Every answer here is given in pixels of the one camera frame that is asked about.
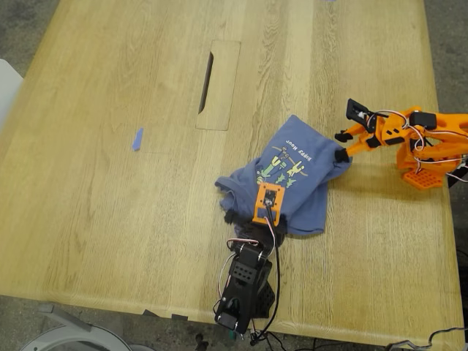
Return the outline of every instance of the white chair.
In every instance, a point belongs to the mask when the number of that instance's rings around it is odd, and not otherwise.
[[[18,72],[0,59],[0,129],[22,82],[23,78]]]

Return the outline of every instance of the orange bracket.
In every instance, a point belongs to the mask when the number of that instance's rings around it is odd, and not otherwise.
[[[257,199],[255,200],[255,210],[253,222],[267,224],[263,215],[259,215],[261,210],[270,207],[273,214],[273,225],[279,223],[281,205],[283,203],[284,191],[286,189],[277,184],[260,183],[258,186]]]

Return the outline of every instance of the table surface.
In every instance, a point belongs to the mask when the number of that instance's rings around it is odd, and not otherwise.
[[[349,97],[437,109],[422,0],[62,0],[1,131],[0,294],[213,322],[214,181],[292,113],[333,137]],[[463,323],[448,191],[395,153],[356,156],[325,232],[286,239],[273,331],[426,344]]]

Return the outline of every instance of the fabric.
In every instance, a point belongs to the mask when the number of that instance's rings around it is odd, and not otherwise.
[[[348,162],[335,162],[342,147],[322,136],[297,116],[290,116],[262,155],[215,185],[225,193],[224,210],[253,218],[258,184],[280,184],[284,193],[281,213],[291,234],[321,233],[325,227],[327,182],[340,176]]]

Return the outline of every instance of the blue tape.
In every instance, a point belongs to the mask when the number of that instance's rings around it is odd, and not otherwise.
[[[133,151],[140,150],[142,136],[143,136],[143,128],[139,128],[137,134],[135,135],[135,140],[133,140],[133,144],[132,144]]]

